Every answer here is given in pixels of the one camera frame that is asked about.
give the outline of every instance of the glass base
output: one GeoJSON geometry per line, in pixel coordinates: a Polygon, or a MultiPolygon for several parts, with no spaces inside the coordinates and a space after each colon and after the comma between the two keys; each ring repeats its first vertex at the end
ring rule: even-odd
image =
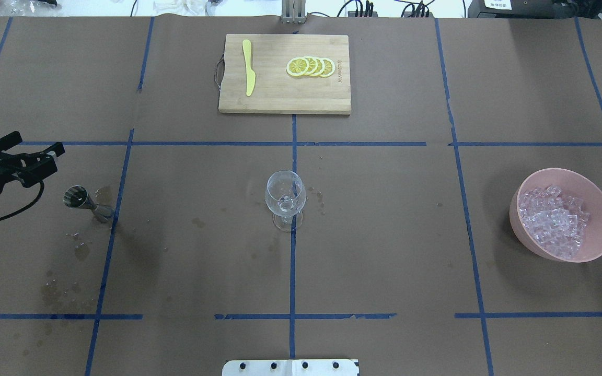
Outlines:
{"type": "MultiPolygon", "coordinates": [[[[294,217],[280,217],[273,215],[273,224],[280,229],[280,231],[292,232],[292,224],[294,217]]],[[[301,226],[301,222],[303,222],[303,211],[300,211],[299,214],[296,215],[296,228],[298,229],[301,226]]]]}

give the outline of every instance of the bowl rim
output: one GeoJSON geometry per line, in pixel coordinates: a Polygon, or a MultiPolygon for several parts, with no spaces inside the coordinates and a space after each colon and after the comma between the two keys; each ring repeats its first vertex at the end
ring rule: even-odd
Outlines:
{"type": "MultiPolygon", "coordinates": [[[[526,177],[526,179],[524,179],[524,181],[523,181],[523,182],[520,184],[519,188],[517,188],[517,200],[516,200],[515,204],[516,204],[516,206],[517,206],[517,207],[516,207],[516,209],[517,209],[517,219],[519,219],[519,223],[520,223],[520,225],[521,225],[522,227],[524,226],[524,224],[523,224],[523,222],[522,222],[522,218],[519,216],[519,198],[520,198],[520,196],[521,196],[522,190],[523,190],[523,188],[524,188],[524,186],[525,186],[526,182],[528,181],[528,179],[531,179],[533,175],[535,175],[535,174],[538,174],[538,173],[541,173],[541,172],[543,172],[543,171],[549,171],[549,170],[555,170],[555,171],[565,171],[565,172],[569,172],[569,173],[571,173],[571,174],[576,174],[577,176],[579,176],[579,177],[580,177],[580,178],[582,178],[582,179],[585,179],[585,181],[587,181],[589,184],[591,184],[591,185],[592,185],[592,186],[593,186],[593,187],[594,187],[596,190],[598,190],[598,191],[599,191],[600,195],[602,196],[602,190],[600,190],[600,188],[598,188],[598,186],[597,186],[597,185],[595,185],[593,181],[589,180],[589,179],[588,179],[586,176],[583,176],[583,175],[582,175],[582,174],[580,174],[580,173],[576,173],[575,171],[572,171],[572,170],[569,170],[569,169],[562,169],[562,168],[560,168],[560,167],[549,167],[549,168],[546,168],[546,169],[542,169],[542,170],[535,171],[535,172],[531,173],[529,176],[527,176],[527,177],[526,177]]],[[[538,249],[542,250],[542,251],[543,251],[543,252],[545,252],[546,254],[549,254],[550,256],[554,257],[554,259],[556,259],[556,260],[559,260],[559,261],[564,261],[564,262],[575,262],[575,263],[578,263],[578,264],[580,264],[580,263],[582,263],[582,262],[589,262],[589,261],[593,261],[593,260],[597,259],[598,257],[601,257],[601,256],[602,256],[602,252],[600,252],[599,254],[597,254],[597,255],[595,255],[595,256],[593,256],[593,257],[590,257],[589,259],[585,259],[585,260],[567,260],[567,259],[564,259],[564,258],[562,259],[561,257],[558,257],[558,256],[556,256],[556,255],[554,255],[554,254],[551,254],[550,252],[548,252],[547,250],[545,250],[543,247],[541,247],[541,246],[538,244],[538,242],[537,242],[537,241],[536,241],[536,240],[535,240],[535,239],[534,239],[534,238],[533,238],[533,237],[530,235],[530,233],[528,233],[528,231],[526,231],[526,228],[524,229],[524,232],[526,233],[526,236],[528,236],[528,238],[529,238],[529,239],[531,239],[531,241],[532,241],[532,242],[533,242],[533,243],[536,245],[536,247],[537,247],[538,249]]]]}

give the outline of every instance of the knife handle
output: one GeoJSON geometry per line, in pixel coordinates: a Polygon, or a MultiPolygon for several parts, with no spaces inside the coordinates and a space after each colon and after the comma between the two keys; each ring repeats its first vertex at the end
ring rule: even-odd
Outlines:
{"type": "Polygon", "coordinates": [[[243,55],[246,57],[246,69],[252,69],[250,60],[252,59],[252,43],[250,40],[243,40],[243,55]]]}

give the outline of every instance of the white bracket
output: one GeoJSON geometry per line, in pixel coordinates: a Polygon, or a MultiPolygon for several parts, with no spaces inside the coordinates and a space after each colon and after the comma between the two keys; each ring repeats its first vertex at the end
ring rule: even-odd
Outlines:
{"type": "Polygon", "coordinates": [[[282,0],[282,23],[305,24],[306,0],[282,0]]]}
{"type": "Polygon", "coordinates": [[[222,376],[358,376],[358,364],[352,359],[228,361],[222,376]]]}

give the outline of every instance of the wine glass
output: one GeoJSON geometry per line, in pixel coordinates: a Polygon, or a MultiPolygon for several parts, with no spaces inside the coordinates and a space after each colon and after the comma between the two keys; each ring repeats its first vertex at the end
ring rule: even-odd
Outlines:
{"type": "Polygon", "coordinates": [[[277,228],[291,232],[301,226],[301,210],[306,205],[306,188],[294,171],[278,171],[272,174],[266,183],[265,200],[273,212],[273,224],[277,228]]]}

